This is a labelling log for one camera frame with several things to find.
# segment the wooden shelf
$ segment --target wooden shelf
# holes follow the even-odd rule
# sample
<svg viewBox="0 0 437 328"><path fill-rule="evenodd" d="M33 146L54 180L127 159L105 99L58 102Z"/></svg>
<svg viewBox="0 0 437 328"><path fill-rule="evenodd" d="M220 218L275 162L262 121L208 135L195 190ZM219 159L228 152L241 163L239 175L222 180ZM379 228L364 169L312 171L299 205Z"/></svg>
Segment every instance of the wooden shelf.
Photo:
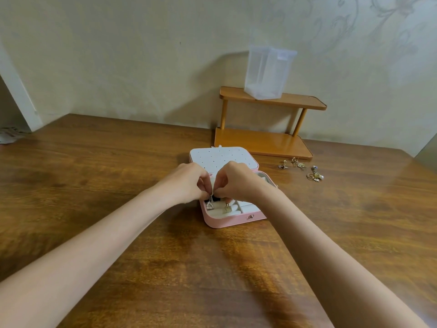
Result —
<svg viewBox="0 0 437 328"><path fill-rule="evenodd" d="M242 88L222 86L220 88L220 98L223 100L239 100L245 102L256 102L259 104L274 104L294 108L326 110L326 105L316 97L300 94L283 93L280 99L257 100L244 92L244 89Z"/></svg>
<svg viewBox="0 0 437 328"><path fill-rule="evenodd" d="M216 128L214 146L239 146L252 154L297 157L311 160L313 155L299 136L232 128Z"/></svg>
<svg viewBox="0 0 437 328"><path fill-rule="evenodd" d="M244 92L242 88L223 86L220 88L220 98L223 99L223 105L221 107L220 127L216 128L215 146L240 146L250 153L259 155L297 157L308 160L313 158L308 147L298 136L298 132L308 109L326 110L326 105L316 97L283 93L280 99L257 100ZM302 112L292 135L229 129L225 128L229 100L302 108Z"/></svg>

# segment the forearm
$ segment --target forearm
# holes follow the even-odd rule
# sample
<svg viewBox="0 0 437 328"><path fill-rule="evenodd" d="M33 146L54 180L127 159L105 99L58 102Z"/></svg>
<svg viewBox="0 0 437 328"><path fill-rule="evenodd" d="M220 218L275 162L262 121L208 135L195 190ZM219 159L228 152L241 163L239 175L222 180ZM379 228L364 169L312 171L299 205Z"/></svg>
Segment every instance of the forearm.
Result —
<svg viewBox="0 0 437 328"><path fill-rule="evenodd" d="M130 243L171 206L152 187L0 283L0 327L56 327Z"/></svg>
<svg viewBox="0 0 437 328"><path fill-rule="evenodd" d="M427 327L280 190L265 187L256 205L280 235L335 327Z"/></svg>

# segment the shelf leg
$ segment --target shelf leg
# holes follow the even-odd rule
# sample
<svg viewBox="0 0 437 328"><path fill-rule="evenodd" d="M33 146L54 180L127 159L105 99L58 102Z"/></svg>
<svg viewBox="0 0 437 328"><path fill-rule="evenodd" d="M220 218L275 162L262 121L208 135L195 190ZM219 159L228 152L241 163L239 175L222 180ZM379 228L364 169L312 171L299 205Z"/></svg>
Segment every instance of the shelf leg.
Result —
<svg viewBox="0 0 437 328"><path fill-rule="evenodd" d="M220 128L223 130L225 128L226 112L228 111L228 101L223 99L223 105L221 107L221 123Z"/></svg>
<svg viewBox="0 0 437 328"><path fill-rule="evenodd" d="M302 108L302 113L299 116L299 119L298 119L298 122L296 124L295 130L293 131L293 135L292 135L293 137L296 137L298 135L298 132L299 132L299 129L300 129L301 125L302 125L302 122L303 122L303 119L305 117L305 114L306 114L306 108Z"/></svg>

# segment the clear plastic bin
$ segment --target clear plastic bin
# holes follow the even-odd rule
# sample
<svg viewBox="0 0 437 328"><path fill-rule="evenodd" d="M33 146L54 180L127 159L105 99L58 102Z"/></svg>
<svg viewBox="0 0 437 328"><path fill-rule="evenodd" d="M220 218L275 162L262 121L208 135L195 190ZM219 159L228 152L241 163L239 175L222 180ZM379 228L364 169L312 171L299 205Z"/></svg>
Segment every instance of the clear plastic bin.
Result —
<svg viewBox="0 0 437 328"><path fill-rule="evenodd" d="M279 99L296 51L250 46L244 92L257 100Z"/></svg>

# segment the person's right hand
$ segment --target person's right hand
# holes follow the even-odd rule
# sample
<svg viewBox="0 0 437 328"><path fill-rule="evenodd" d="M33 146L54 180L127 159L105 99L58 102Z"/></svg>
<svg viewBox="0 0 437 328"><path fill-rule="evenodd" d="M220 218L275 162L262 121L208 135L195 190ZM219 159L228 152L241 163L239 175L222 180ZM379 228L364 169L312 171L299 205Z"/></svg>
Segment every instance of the person's right hand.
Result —
<svg viewBox="0 0 437 328"><path fill-rule="evenodd" d="M229 161L216 175L214 196L254 203L260 192L269 185L246 164Z"/></svg>

